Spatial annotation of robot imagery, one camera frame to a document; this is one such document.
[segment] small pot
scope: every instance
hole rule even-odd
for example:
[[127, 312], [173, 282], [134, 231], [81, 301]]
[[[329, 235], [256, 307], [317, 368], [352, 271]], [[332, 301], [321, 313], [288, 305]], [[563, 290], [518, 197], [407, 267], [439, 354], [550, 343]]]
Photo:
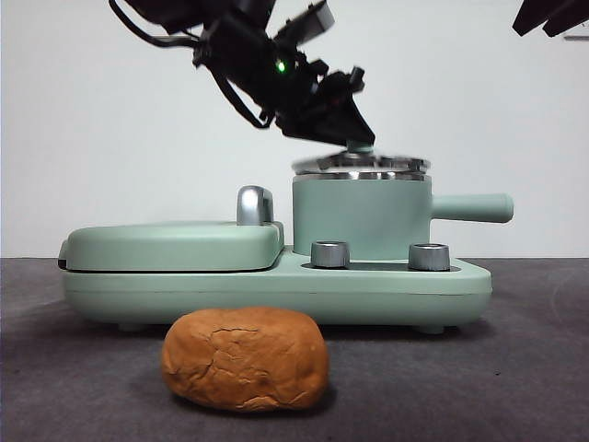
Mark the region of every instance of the small pot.
[[295, 163], [294, 252], [321, 240], [346, 241], [355, 260], [403, 260], [410, 244], [430, 241], [432, 219], [506, 223], [506, 194], [432, 196], [430, 163], [344, 151]]

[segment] white backdrop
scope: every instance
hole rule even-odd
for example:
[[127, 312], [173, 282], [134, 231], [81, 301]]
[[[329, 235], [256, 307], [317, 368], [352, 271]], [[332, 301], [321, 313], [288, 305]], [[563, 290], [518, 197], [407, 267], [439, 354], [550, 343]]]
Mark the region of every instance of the white backdrop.
[[[514, 221], [433, 222], [462, 257], [589, 256], [589, 43], [511, 30], [521, 0], [330, 0], [304, 46], [366, 70], [377, 148], [432, 161], [434, 192], [509, 192]], [[271, 29], [306, 7], [278, 2]], [[272, 190], [292, 240], [290, 164], [337, 148], [257, 132], [185, 50], [134, 37], [107, 1], [2, 2], [2, 255], [56, 256], [79, 227], [233, 219]]]

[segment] gray table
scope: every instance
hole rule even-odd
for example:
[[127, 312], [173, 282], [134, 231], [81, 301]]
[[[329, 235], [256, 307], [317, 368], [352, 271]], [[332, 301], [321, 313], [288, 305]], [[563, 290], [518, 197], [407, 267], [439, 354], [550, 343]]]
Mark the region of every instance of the gray table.
[[471, 261], [494, 275], [481, 320], [324, 327], [320, 406], [246, 416], [167, 391], [166, 327], [84, 321], [54, 260], [3, 260], [2, 440], [589, 441], [589, 260]]

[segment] appliance foot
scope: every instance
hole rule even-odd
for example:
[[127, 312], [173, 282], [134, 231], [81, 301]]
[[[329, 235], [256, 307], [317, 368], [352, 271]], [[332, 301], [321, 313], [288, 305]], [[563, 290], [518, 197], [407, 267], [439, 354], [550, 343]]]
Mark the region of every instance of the appliance foot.
[[442, 334], [444, 333], [443, 325], [416, 325], [413, 330], [423, 334]]

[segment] robotic arm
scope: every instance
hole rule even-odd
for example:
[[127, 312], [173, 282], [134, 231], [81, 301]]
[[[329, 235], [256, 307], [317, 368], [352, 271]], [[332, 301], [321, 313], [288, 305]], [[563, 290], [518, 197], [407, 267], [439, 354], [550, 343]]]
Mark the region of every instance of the robotic arm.
[[[138, 28], [119, 8], [110, 7], [135, 35], [158, 47], [193, 49], [193, 64], [211, 71], [236, 111], [259, 129], [272, 121], [283, 134], [334, 145], [373, 145], [375, 135], [356, 108], [352, 95], [364, 88], [364, 70], [336, 71], [322, 60], [309, 62], [297, 48], [334, 23], [327, 1], [309, 6], [270, 38], [266, 26], [275, 0], [126, 0], [168, 36], [155, 37]], [[546, 22], [549, 36], [589, 18], [589, 0], [525, 0], [514, 23], [524, 35]], [[188, 29], [202, 25], [202, 34]], [[259, 117], [233, 86], [261, 107]]]

